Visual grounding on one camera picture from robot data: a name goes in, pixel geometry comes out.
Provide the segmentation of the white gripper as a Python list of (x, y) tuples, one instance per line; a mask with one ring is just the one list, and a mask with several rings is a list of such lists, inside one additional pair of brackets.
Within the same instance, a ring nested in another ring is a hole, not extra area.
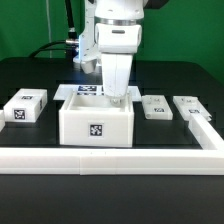
[(95, 40), (101, 54), (104, 94), (113, 104), (120, 104), (120, 99), (127, 93), (133, 55), (138, 51), (141, 36), (140, 25), (95, 25)]

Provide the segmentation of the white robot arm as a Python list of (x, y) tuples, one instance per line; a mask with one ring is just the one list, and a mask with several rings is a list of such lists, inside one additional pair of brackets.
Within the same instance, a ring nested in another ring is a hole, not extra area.
[(142, 39), (145, 9), (169, 0), (85, 0), (85, 28), (79, 36), (78, 62), (86, 73), (101, 65), (104, 95), (119, 104), (127, 94), (133, 56)]

